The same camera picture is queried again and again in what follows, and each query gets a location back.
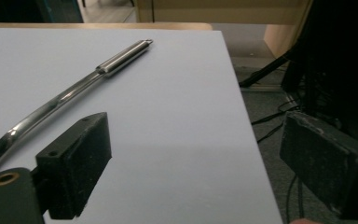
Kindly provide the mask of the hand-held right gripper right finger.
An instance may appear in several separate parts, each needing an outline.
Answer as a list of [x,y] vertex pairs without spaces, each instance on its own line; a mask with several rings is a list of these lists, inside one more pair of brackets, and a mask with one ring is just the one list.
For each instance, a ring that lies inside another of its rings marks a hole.
[[289,112],[281,159],[341,219],[358,219],[358,141],[328,123]]

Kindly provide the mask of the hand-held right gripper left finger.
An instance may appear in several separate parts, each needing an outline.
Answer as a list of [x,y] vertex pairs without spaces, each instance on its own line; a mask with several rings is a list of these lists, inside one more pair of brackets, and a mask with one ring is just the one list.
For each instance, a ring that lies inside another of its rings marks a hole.
[[80,216],[111,158],[107,114],[77,121],[36,155],[41,210],[53,219]]

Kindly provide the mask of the stainless steel ladle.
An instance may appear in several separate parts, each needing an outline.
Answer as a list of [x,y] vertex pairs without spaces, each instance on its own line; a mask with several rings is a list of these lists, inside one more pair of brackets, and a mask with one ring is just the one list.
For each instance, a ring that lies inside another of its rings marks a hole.
[[0,138],[0,162],[22,138],[42,121],[100,79],[112,77],[124,67],[134,62],[150,48],[152,43],[152,39],[139,40],[123,49],[118,54],[98,65],[94,71],[38,107],[34,112],[8,129]]

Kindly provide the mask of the dark curtain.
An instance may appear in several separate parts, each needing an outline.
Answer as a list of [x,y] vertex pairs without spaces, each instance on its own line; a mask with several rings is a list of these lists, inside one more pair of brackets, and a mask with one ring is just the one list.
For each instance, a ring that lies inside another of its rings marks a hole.
[[298,42],[305,111],[358,141],[358,0],[312,0]]

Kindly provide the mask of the black stand leg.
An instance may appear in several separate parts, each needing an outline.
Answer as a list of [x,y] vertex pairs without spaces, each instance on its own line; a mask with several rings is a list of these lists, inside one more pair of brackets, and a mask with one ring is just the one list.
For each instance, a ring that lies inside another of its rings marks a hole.
[[261,80],[262,78],[269,75],[271,72],[278,69],[280,66],[288,63],[289,61],[293,60],[296,57],[296,52],[294,50],[286,51],[282,56],[275,59],[273,62],[269,63],[268,65],[264,66],[260,70],[252,73],[248,78],[241,81],[239,86],[241,88],[249,88],[254,85],[257,81]]

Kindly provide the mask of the beige wooden cabinet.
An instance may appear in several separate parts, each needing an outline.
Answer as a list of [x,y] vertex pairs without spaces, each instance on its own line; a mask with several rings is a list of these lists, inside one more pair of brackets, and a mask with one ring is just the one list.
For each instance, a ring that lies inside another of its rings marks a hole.
[[265,24],[276,57],[296,42],[313,0],[133,0],[139,22]]

